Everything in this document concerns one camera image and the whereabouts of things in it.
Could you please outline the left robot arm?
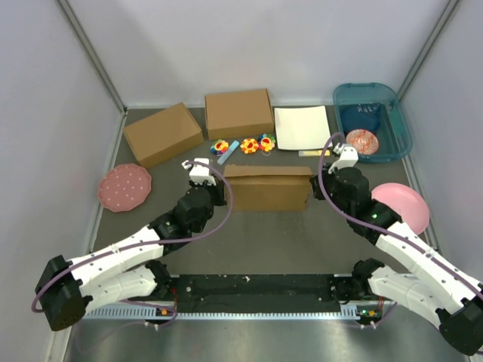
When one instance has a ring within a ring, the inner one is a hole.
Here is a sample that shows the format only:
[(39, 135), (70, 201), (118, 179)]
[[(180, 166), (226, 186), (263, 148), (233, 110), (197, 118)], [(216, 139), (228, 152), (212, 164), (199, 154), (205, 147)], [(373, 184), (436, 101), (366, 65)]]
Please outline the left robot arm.
[(114, 302), (165, 298), (171, 276), (159, 258), (208, 236), (215, 207), (233, 208), (226, 179), (192, 184), (176, 206), (137, 232), (101, 250), (73, 259), (51, 258), (35, 286), (32, 312), (53, 331), (77, 324), (87, 313)]

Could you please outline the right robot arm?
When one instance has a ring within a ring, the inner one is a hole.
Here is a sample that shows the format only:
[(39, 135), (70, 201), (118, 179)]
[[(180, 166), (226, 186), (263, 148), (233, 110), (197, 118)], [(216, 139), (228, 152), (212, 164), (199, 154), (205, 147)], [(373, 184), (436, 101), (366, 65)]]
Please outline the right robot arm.
[(357, 235), (415, 277), (411, 280), (377, 260), (366, 260), (353, 270), (354, 293), (363, 299), (391, 299), (428, 321), (460, 353), (481, 354), (482, 282), (422, 241), (390, 206), (373, 199), (358, 168), (321, 164), (310, 182), (315, 198), (326, 200)]

